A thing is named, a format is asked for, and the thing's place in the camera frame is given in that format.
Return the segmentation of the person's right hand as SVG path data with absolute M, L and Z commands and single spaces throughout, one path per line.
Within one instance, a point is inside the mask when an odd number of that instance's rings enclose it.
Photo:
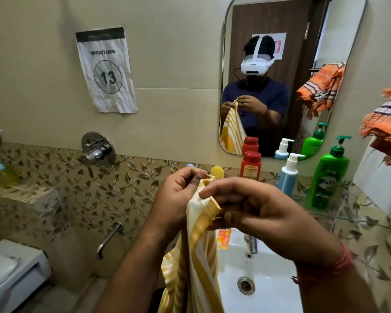
M 199 192 L 221 207 L 210 229 L 236 228 L 295 263 L 331 267 L 343 256 L 339 240 L 275 186 L 232 177 Z

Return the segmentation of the person's left hand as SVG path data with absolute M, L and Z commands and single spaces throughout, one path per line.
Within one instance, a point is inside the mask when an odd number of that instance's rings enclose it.
M 145 232 L 162 242 L 173 240 L 186 220 L 186 209 L 191 199 L 186 197 L 186 181 L 194 175 L 208 174 L 202 169 L 186 166 L 164 180 L 146 218 Z

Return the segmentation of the yellow white striped towel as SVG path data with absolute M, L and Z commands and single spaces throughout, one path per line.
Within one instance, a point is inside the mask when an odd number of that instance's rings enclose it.
M 215 181 L 202 179 L 186 208 L 186 226 L 175 247 L 162 260 L 166 283 L 157 313 L 224 313 L 218 282 L 218 247 L 216 236 L 208 227 L 221 211 L 199 191 Z

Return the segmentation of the person's right forearm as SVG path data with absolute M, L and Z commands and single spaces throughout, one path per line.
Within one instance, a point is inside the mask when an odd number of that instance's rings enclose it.
M 298 285 L 303 313 L 379 313 L 374 296 L 356 267 L 313 285 Z

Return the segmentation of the red bottle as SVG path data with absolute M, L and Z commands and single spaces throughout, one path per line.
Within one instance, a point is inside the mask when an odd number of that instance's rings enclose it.
M 261 154 L 259 152 L 245 152 L 241 162 L 240 174 L 241 178 L 259 180 L 261 172 Z

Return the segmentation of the orange sachet packet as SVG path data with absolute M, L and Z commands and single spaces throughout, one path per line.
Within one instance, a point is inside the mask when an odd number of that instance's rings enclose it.
M 216 230 L 216 243 L 219 250 L 228 250 L 231 229 Z

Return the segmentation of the chrome sink faucet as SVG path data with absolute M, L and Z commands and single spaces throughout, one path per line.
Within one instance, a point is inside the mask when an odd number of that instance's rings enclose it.
M 249 253 L 256 255 L 258 253 L 257 239 L 251 235 L 244 234 L 244 240 L 248 243 Z

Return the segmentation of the white blue pump bottle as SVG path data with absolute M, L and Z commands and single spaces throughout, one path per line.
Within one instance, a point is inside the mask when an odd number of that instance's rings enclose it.
M 305 155 L 303 154 L 290 153 L 285 166 L 281 169 L 281 174 L 279 176 L 276 186 L 281 192 L 283 192 L 289 197 L 292 196 L 297 179 L 298 159 L 303 157 L 305 157 Z

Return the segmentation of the white sink basin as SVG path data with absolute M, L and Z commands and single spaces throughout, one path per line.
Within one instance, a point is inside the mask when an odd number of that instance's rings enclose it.
M 218 249 L 218 282 L 224 313 L 303 313 L 292 261 L 284 259 L 257 240 L 258 253 L 249 253 L 244 234 L 231 230 L 228 250 Z M 243 295 L 240 277 L 255 284 L 255 293 Z

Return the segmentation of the red thread wristband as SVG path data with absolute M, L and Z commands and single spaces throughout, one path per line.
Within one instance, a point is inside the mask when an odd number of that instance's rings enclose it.
M 342 256 L 337 262 L 326 267 L 317 267 L 309 265 L 300 265 L 295 263 L 297 275 L 292 276 L 291 280 L 297 285 L 313 285 L 327 277 L 341 275 L 355 267 L 350 250 L 341 243 Z

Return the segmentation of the glass shelf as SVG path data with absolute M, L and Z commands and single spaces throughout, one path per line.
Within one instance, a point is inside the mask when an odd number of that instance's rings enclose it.
M 360 190 L 353 182 L 344 182 L 339 186 L 328 207 L 323 210 L 307 206 L 306 194 L 310 188 L 311 184 L 297 182 L 291 198 L 328 231 L 335 233 L 342 222 L 350 224 L 356 232 L 376 228 L 391 231 L 391 218 L 366 195 L 360 196 Z

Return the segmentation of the yellow green liquid bottle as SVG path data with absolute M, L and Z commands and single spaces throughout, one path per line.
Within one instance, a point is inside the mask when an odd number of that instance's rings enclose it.
M 10 188 L 17 185 L 19 181 L 20 178 L 15 170 L 11 166 L 0 161 L 0 185 L 4 188 Z

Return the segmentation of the orange striped towel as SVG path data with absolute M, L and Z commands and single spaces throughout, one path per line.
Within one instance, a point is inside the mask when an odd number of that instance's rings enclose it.
M 391 88 L 384 89 L 381 96 L 387 100 L 364 117 L 360 136 L 374 136 L 370 147 L 382 152 L 383 163 L 391 166 Z

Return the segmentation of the white toilet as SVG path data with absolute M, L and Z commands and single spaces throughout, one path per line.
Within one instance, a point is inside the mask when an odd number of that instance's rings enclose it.
M 0 313 L 12 313 L 52 275 L 44 251 L 0 241 Z

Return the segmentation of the chrome wall spout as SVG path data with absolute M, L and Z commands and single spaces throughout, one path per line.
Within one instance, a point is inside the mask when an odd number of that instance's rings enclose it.
M 103 259 L 103 251 L 105 247 L 108 245 L 110 240 L 117 234 L 122 235 L 124 232 L 124 225 L 120 222 L 114 222 L 112 224 L 111 229 L 109 230 L 108 234 L 104 238 L 104 240 L 98 245 L 96 250 L 96 258 L 97 260 Z

